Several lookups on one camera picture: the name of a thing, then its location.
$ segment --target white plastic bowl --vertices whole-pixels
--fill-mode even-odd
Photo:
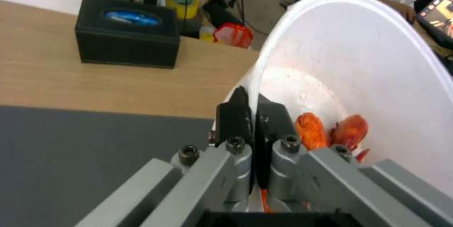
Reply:
[[[280,19],[238,85],[326,129],[369,123],[366,164],[390,158],[453,197],[453,82],[398,13],[377,0],[301,0]]]

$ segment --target tablet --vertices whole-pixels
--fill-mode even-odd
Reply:
[[[453,49],[453,0],[432,0],[417,20],[437,44]]]

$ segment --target black tissue box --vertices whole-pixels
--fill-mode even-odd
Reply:
[[[106,17],[110,11],[138,12],[158,23],[131,24]],[[179,32],[172,8],[126,0],[82,0],[75,31],[83,63],[173,68],[176,62]]]

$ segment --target gray mat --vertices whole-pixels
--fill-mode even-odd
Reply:
[[[211,125],[0,106],[0,226],[73,226],[150,159],[205,148]]]

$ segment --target cooked crawfish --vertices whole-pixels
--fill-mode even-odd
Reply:
[[[315,150],[327,146],[327,136],[320,119],[307,112],[296,120],[296,131],[307,150]]]
[[[337,127],[330,130],[329,146],[332,144],[341,144],[355,150],[359,143],[364,139],[368,132],[367,121],[360,115],[348,116],[345,120],[337,123]],[[361,163],[369,153],[369,148],[361,151],[356,159]]]

